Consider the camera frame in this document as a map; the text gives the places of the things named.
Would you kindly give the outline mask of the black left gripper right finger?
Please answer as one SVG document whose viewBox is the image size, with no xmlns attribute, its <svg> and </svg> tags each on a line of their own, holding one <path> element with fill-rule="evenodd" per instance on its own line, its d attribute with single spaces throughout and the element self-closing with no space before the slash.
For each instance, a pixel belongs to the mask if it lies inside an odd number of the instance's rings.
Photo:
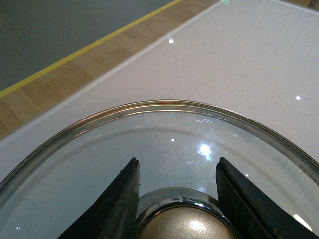
<svg viewBox="0 0 319 239">
<path fill-rule="evenodd" d="M 226 158 L 216 166 L 220 209 L 241 239 L 317 239 Z"/>
</svg>

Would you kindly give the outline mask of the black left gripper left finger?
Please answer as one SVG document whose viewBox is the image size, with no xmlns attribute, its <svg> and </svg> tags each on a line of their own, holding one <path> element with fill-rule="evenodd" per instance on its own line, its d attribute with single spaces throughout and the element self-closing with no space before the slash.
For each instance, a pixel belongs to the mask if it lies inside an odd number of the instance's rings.
<svg viewBox="0 0 319 239">
<path fill-rule="evenodd" d="M 60 239 L 124 239 L 139 202 L 139 161 L 132 158 L 107 189 Z"/>
</svg>

